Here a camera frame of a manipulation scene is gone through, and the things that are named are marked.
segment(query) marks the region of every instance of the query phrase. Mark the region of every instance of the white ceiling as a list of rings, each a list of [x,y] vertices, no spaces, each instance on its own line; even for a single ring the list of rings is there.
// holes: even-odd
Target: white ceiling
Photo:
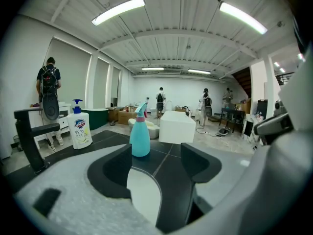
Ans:
[[[210,70],[220,77],[293,35],[291,13],[281,0],[223,0],[267,27],[264,35],[219,11],[218,0],[145,0],[144,7],[99,26],[91,23],[124,1],[29,0],[20,14],[66,29],[139,75],[142,67],[158,66],[179,68],[182,74],[188,68]],[[285,26],[278,27],[278,21]]]
[[[285,73],[295,72],[298,69],[298,66],[303,63],[302,60],[298,58],[300,53],[297,45],[290,46],[285,48],[283,52],[278,53],[272,57],[273,63],[279,63],[280,67],[275,67],[274,70],[276,74],[283,74],[280,71],[280,68],[285,70]]]

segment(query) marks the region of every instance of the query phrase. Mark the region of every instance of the wooden staircase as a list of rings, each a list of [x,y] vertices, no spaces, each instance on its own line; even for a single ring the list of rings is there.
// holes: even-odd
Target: wooden staircase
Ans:
[[[233,74],[233,77],[238,81],[248,97],[251,98],[251,75],[250,67],[240,70]]]

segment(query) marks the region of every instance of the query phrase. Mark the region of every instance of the blue spray bottle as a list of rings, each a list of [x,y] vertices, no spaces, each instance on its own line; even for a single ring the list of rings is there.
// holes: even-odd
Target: blue spray bottle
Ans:
[[[136,123],[131,132],[129,143],[132,144],[132,155],[136,157],[146,156],[150,152],[150,136],[145,123],[147,102],[143,102],[136,109]]]

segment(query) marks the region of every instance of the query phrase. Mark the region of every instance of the spray bottle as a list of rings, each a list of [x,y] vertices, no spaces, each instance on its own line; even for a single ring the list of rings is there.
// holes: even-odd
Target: spray bottle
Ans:
[[[67,122],[69,126],[69,132],[73,140],[74,149],[85,148],[92,143],[92,138],[89,129],[89,114],[82,112],[78,106],[78,102],[81,99],[74,99],[76,106],[74,113],[67,116]]]
[[[143,102],[135,111],[137,118],[129,141],[132,144],[132,155],[135,157],[143,157],[150,152],[150,136],[145,123],[146,109],[147,102]]]

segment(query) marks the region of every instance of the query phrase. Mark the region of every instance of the pump dispenser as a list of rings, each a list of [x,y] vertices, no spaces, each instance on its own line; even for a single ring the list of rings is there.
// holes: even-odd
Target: pump dispenser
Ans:
[[[69,132],[73,141],[74,149],[85,148],[92,143],[92,138],[89,129],[89,114],[82,112],[78,103],[81,99],[73,99],[76,102],[74,113],[67,116]]]

